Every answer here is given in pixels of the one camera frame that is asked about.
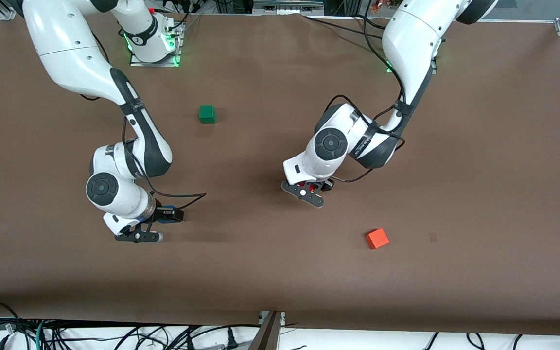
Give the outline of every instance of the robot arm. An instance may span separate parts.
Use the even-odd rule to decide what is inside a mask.
[[[404,0],[382,36],[384,53],[403,89],[387,124],[380,126],[349,104],[331,106],[318,121],[305,151],[284,162],[287,181],[282,188],[320,207],[323,201],[318,189],[331,188],[333,182],[328,179],[347,155],[367,169],[384,166],[394,154],[398,137],[429,85],[433,72],[431,60],[438,53],[445,31],[460,16],[466,17],[467,24],[476,22],[496,2]]]
[[[105,211],[110,230],[121,235],[151,219],[160,207],[135,179],[163,175],[172,152],[126,75],[103,58],[84,14],[112,11],[138,58],[161,60],[169,53],[162,37],[164,16],[151,15],[143,0],[25,0],[29,34],[47,73],[75,93],[117,104],[137,138],[96,149],[87,181],[87,197]]]

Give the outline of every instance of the green block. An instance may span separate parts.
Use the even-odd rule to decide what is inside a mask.
[[[202,124],[215,124],[217,118],[215,116],[215,107],[211,105],[200,106],[198,118]]]

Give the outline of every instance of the red component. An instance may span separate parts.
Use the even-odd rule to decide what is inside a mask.
[[[390,242],[383,228],[376,229],[375,231],[369,233],[365,238],[367,239],[368,246],[371,249],[380,248]]]

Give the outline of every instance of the table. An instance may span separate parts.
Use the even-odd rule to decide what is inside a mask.
[[[551,24],[453,24],[407,145],[315,209],[282,192],[282,161],[333,95],[372,116],[398,93],[360,34],[203,16],[165,69],[127,66],[116,21],[89,23],[173,149],[156,188],[209,195],[153,226],[161,244],[116,242],[84,188],[93,151],[120,140],[120,111],[56,86],[24,20],[2,22],[0,300],[20,316],[221,324],[275,309],[313,328],[560,334]],[[218,124],[198,122],[200,105]],[[348,159],[337,175],[362,170]],[[376,228],[391,243],[371,251]]]

